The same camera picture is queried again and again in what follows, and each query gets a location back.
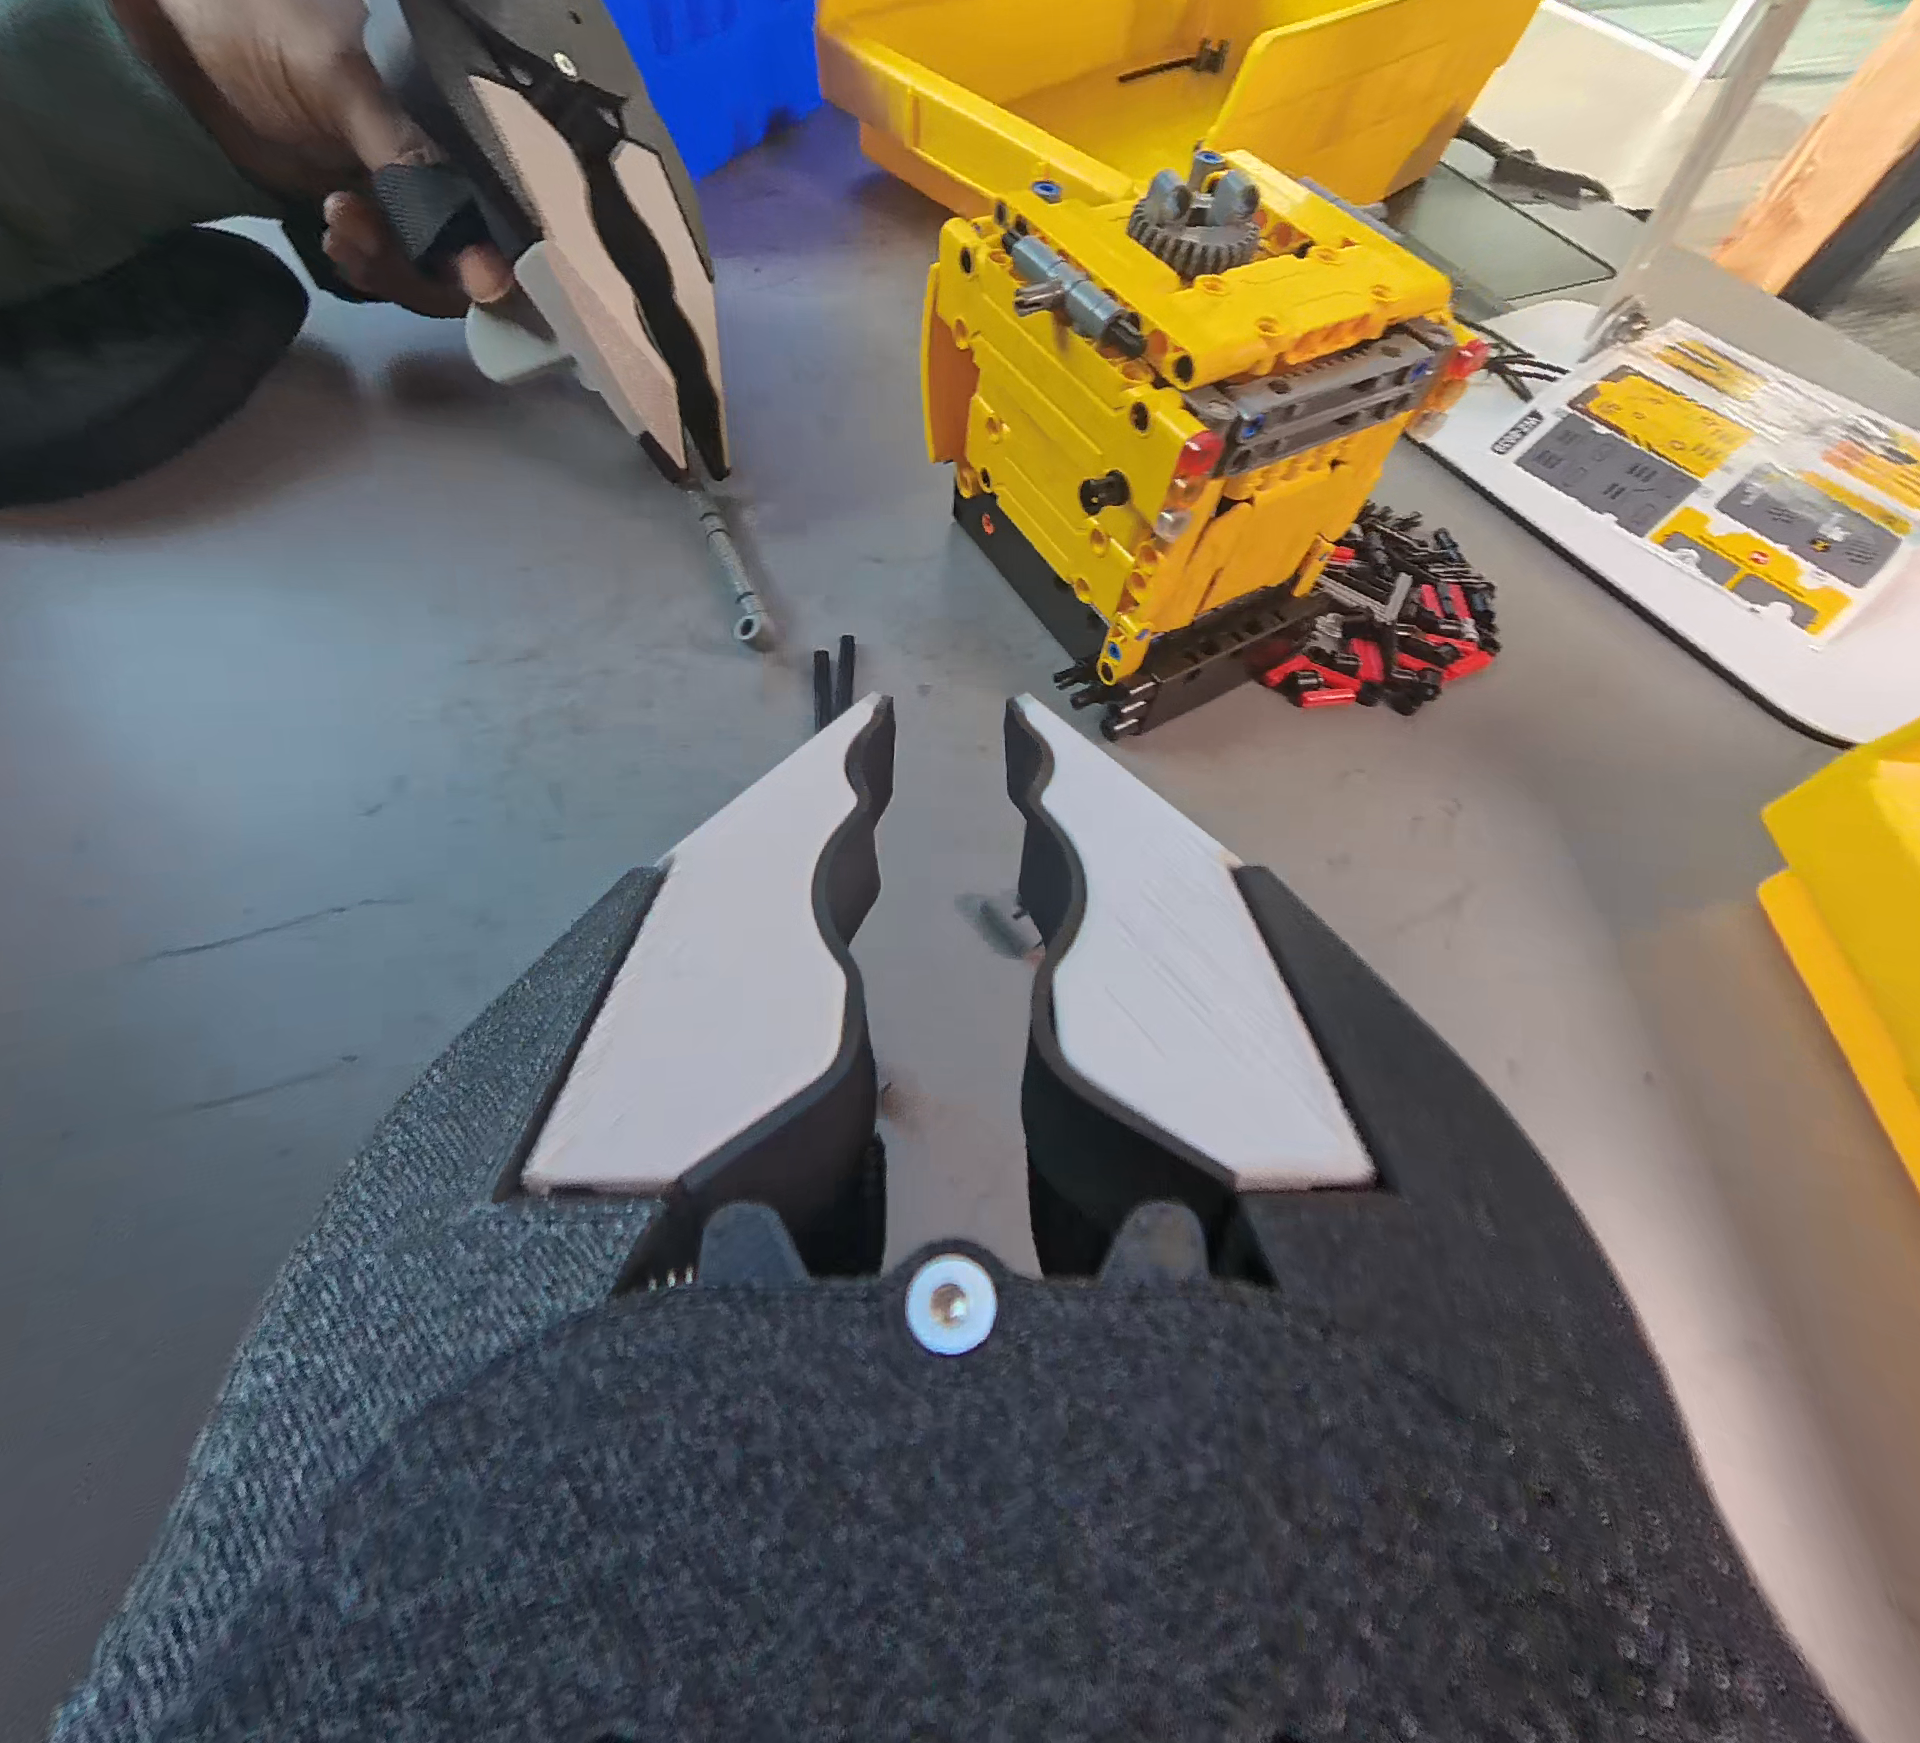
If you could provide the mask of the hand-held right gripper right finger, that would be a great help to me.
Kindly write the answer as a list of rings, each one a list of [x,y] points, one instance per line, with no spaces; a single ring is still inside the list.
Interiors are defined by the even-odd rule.
[[[1152,1204],[1236,1262],[1241,1207],[1381,1175],[1241,860],[1036,698],[1004,709],[1020,813],[1004,928],[1033,962],[1020,1074],[1042,1276],[1090,1278]]]

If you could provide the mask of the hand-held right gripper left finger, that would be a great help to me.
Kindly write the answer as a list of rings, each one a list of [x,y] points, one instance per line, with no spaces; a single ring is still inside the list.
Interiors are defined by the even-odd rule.
[[[862,698],[681,840],[518,1169],[530,1197],[645,1202],[624,1278],[689,1278],[733,1204],[811,1276],[887,1251],[877,1068],[852,941],[882,887],[897,709]]]

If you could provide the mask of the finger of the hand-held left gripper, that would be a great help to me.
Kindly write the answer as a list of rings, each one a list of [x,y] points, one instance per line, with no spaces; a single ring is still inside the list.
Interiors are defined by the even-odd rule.
[[[731,477],[726,420],[721,337],[715,280],[708,260],[699,208],[686,193],[659,150],[622,142],[611,155],[613,174],[652,241],[665,253],[675,305],[692,332],[699,358],[684,362],[684,408],[694,409],[692,376],[699,373],[703,395],[696,415],[696,444],[710,479]]]
[[[684,362],[697,359],[697,348],[675,305],[665,253],[629,210],[611,155],[594,163],[601,179],[592,186],[589,166],[529,99],[478,74],[468,85],[537,225],[537,244],[514,263],[518,287],[583,384],[658,448],[665,471],[686,472],[686,413],[697,405],[697,373],[694,409],[686,409]]]

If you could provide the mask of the yellow lego robot model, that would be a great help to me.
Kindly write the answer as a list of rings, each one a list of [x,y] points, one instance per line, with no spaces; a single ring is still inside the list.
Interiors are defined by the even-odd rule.
[[[924,421],[957,524],[1118,743],[1267,691],[1386,460],[1489,355],[1374,212],[1200,149],[1112,201],[1038,182],[948,223]]]

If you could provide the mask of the person's left forearm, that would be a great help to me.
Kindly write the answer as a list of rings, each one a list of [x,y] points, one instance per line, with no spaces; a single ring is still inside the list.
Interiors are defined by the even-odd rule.
[[[192,220],[198,126],[111,0],[3,0],[3,299],[113,267]]]

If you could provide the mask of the person's left hand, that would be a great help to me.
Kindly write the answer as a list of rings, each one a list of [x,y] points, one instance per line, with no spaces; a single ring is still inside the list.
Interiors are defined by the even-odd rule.
[[[440,273],[412,266],[374,201],[376,170],[436,146],[388,94],[362,0],[108,0],[133,46],[254,187],[315,212],[324,261],[349,290],[457,318],[514,292],[489,244]]]

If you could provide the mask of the pile of black red pins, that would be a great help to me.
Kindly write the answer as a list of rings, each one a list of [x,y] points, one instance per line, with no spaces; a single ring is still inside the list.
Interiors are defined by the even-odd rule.
[[[1261,685],[1302,712],[1412,717],[1501,654],[1498,589],[1447,529],[1368,502],[1330,549],[1317,611]]]

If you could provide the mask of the black flat pad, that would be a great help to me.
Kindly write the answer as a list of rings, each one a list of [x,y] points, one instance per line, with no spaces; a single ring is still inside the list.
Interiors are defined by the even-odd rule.
[[[1389,197],[1382,218],[1448,276],[1460,320],[1487,321],[1615,280],[1581,244],[1447,163]]]

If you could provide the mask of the wooden post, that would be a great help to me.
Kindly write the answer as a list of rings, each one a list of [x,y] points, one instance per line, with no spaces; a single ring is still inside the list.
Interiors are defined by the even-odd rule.
[[[1917,223],[1917,146],[1913,3],[1716,247],[1716,266],[1824,316]]]

